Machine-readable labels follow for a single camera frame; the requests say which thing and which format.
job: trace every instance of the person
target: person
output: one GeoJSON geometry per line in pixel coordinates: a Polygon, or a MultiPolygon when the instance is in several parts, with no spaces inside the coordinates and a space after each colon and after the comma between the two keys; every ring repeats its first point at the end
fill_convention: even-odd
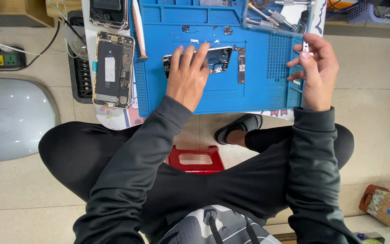
{"type": "Polygon", "coordinates": [[[305,71],[288,78],[306,80],[294,125],[260,129],[262,116],[247,114],[219,129],[219,144],[259,153],[219,173],[195,175],[163,163],[202,97],[209,43],[192,63],[195,47],[174,51],[166,95],[143,125],[113,131],[69,122],[49,130],[39,144],[44,164],[87,202],[73,225],[75,243],[138,244],[141,231],[153,244],[279,244],[262,226],[288,207],[298,243],[360,243],[338,204],[339,169],[354,149],[331,107],[339,65],[330,43],[304,38],[314,56],[302,51],[287,64],[305,71]]]}

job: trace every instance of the hand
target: hand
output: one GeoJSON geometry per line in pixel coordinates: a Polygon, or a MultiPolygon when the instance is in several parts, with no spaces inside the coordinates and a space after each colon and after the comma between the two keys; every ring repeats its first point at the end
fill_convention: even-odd
{"type": "Polygon", "coordinates": [[[166,95],[192,112],[198,106],[210,74],[210,69],[203,64],[209,48],[210,44],[208,42],[201,44],[191,64],[195,47],[188,46],[181,59],[180,67],[179,62],[183,53],[183,46],[179,46],[172,54],[166,95]]]}
{"type": "Polygon", "coordinates": [[[293,67],[300,64],[305,72],[294,73],[287,80],[305,80],[303,109],[312,111],[330,110],[333,88],[339,69],[338,61],[332,45],[322,37],[307,33],[303,38],[309,43],[309,51],[314,53],[314,57],[310,53],[302,51],[302,44],[294,45],[293,50],[302,52],[298,58],[288,62],[287,66],[293,67]]]}

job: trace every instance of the red stool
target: red stool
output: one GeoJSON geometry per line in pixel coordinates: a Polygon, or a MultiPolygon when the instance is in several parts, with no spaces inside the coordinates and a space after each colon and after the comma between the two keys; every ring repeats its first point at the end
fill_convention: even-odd
{"type": "Polygon", "coordinates": [[[180,150],[174,145],[169,154],[167,163],[174,168],[197,175],[214,174],[225,169],[221,156],[219,155],[219,147],[217,146],[209,146],[208,149],[204,150],[180,150]],[[210,156],[212,164],[181,164],[179,156],[182,154],[208,155],[210,156]]]}

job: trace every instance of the foot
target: foot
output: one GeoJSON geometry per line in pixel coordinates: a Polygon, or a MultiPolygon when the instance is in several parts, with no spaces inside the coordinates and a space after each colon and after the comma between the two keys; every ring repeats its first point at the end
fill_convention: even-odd
{"type": "Polygon", "coordinates": [[[246,114],[236,121],[225,125],[224,127],[220,128],[216,131],[214,134],[214,140],[221,144],[226,145],[227,142],[227,136],[230,134],[233,130],[241,130],[241,131],[251,131],[261,128],[263,125],[263,116],[259,114],[246,114]]]}

